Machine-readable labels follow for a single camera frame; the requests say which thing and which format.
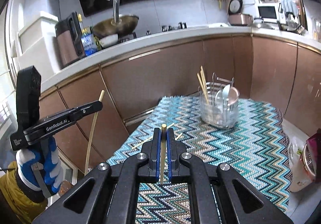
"metal screw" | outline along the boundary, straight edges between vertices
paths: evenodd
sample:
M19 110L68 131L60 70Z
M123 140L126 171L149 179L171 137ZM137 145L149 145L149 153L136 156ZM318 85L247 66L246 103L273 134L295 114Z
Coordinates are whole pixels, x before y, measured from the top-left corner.
M227 163L221 163L221 164L219 165L219 167L220 167L221 170L223 170L223 171L228 171L228 170L230 169L230 165L227 164Z
M183 159L188 160L188 159L190 159L191 157L192 157L192 155L191 155L189 152L184 152L184 153L182 153L182 158L183 158Z
M107 170L107 168L108 168L108 163L106 162L102 162L98 164L98 169L101 171Z
M136 155L136 157L137 157L137 159L139 159L139 160L144 160L144 159L147 157L147 155L146 155L146 153L140 152L140 153L138 153L138 154Z

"blue glove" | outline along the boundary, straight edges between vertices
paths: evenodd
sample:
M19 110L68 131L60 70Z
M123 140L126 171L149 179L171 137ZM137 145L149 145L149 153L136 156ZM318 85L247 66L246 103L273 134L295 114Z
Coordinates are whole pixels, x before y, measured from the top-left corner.
M46 156L44 165L39 163L40 152L32 148L21 149L16 154L18 164L18 174L22 182L34 191L40 191L38 182L33 174L32 165L37 163L38 169L45 170L45 184L51 185L51 190L57 193L63 180L64 171L61 167L61 160L58 157L56 141L49 137L49 152Z

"table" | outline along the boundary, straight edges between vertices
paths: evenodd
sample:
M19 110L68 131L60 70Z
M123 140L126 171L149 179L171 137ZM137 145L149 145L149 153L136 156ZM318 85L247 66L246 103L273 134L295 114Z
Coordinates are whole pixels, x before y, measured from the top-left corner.
M125 161L141 150L141 146L132 148L151 137L155 127L174 123L175 136L183 133L179 141L185 143L188 152L213 165L231 164L285 212L292 174L282 113L269 103L251 99L239 100L239 113L234 128L221 130L201 120L198 97L163 97L107 162L113 165ZM167 170L164 180L163 185L140 185L136 223L190 223L187 185L169 183Z

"microwave oven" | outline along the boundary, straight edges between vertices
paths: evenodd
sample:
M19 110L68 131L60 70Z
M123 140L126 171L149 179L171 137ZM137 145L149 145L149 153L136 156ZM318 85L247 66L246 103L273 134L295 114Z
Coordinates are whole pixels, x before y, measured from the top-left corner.
M285 24L285 15L279 12L280 3L260 3L257 5L259 16L264 22Z

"yellow jacket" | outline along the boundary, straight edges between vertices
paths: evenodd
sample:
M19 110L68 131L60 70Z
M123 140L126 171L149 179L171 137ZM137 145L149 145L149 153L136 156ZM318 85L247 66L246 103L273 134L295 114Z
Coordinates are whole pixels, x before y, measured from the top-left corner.
M12 212L18 217L20 222L23 224L30 224L34 218L46 209L48 201L47 199L41 203L31 201L17 185L17 162L14 161L10 163L9 168L16 169L8 170L7 173L0 178L0 191ZM0 201L0 212L2 212L0 213L0 219L3 220L2 214L6 214L8 216L13 213L6 210L8 209L8 205L1 204L5 204L5 202Z

